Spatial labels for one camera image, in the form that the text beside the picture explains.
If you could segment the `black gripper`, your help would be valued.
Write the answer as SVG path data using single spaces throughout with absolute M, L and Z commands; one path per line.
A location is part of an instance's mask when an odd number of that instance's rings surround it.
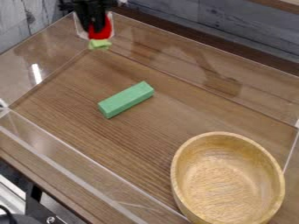
M 83 30 L 90 30 L 90 7 L 92 9 L 92 24 L 95 33 L 102 32 L 106 26 L 106 9 L 118 6 L 118 0 L 59 0 L 59 8 L 62 11 L 75 10 Z

